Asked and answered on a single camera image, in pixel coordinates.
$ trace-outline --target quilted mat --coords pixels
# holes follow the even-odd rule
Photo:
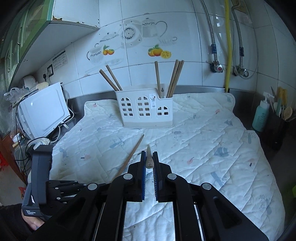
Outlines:
[[[284,206],[275,177],[254,131],[233,114],[229,93],[174,95],[174,126],[124,128],[117,101],[86,102],[84,117],[53,149],[51,179],[108,183],[145,134],[130,163],[150,144],[159,160],[188,182],[209,182],[270,241],[284,228]],[[157,203],[152,170],[142,203],[128,203],[123,240],[175,240],[172,203]]]

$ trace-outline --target yellow gas pipe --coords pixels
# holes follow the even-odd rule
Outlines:
[[[229,16],[229,0],[225,0],[225,27],[227,36],[227,48],[228,48],[228,60],[227,60],[227,70],[225,77],[225,92],[229,89],[229,80],[231,74],[231,62],[232,62],[232,46],[231,46],[231,35],[230,35],[230,16]]]

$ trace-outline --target human hand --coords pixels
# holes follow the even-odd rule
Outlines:
[[[42,224],[44,224],[44,221],[42,219],[37,217],[27,217],[23,213],[22,213],[22,218],[34,231],[36,231],[37,228],[39,228]]]

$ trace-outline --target white bottle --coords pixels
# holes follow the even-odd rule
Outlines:
[[[269,115],[269,103],[267,102],[269,93],[264,92],[265,100],[260,101],[260,105],[256,109],[252,127],[259,132],[263,132],[268,115]]]

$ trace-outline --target silver screw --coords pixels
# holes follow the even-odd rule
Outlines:
[[[96,190],[97,187],[98,187],[97,184],[91,183],[87,188],[92,191],[92,190]]]
[[[168,174],[168,179],[175,180],[176,178],[177,178],[176,174],[174,174],[174,173]]]
[[[204,183],[204,184],[202,185],[202,188],[205,189],[205,190],[210,190],[210,189],[212,188],[212,185],[209,184],[209,183]]]
[[[124,178],[125,180],[130,180],[130,179],[133,178],[133,175],[130,174],[130,173],[127,173],[127,174],[124,174],[124,175],[123,175],[123,178]]]

